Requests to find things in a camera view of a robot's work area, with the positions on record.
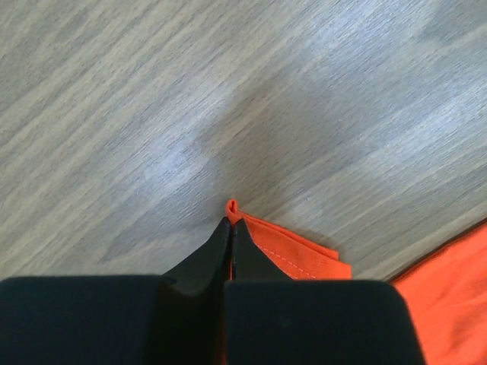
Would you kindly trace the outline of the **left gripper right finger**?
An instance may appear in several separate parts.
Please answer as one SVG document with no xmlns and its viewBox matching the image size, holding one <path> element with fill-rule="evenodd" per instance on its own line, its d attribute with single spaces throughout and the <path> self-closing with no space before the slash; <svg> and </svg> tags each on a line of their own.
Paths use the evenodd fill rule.
<svg viewBox="0 0 487 365">
<path fill-rule="evenodd" d="M 405 300 L 381 281 L 294 281 L 239 220 L 224 285 L 228 364 L 423 364 Z"/>
</svg>

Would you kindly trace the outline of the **orange t-shirt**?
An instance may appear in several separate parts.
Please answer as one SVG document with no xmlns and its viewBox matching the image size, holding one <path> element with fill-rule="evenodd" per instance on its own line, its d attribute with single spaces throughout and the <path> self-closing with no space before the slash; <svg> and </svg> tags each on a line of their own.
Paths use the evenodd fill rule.
<svg viewBox="0 0 487 365">
<path fill-rule="evenodd" d="M 292 280 L 352 278 L 337 251 L 249 215 L 235 200 L 231 224 L 244 221 L 251 246 Z M 406 300 L 428 364 L 486 362 L 486 225 L 480 224 L 407 269 L 392 285 Z"/>
</svg>

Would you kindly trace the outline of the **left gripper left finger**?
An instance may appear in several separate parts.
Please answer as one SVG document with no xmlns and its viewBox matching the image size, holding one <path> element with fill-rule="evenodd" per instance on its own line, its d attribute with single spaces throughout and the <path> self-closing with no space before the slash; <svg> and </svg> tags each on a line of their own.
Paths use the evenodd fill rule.
<svg viewBox="0 0 487 365">
<path fill-rule="evenodd" d="M 1 282 L 3 364 L 214 364 L 231 224 L 160 275 Z"/>
</svg>

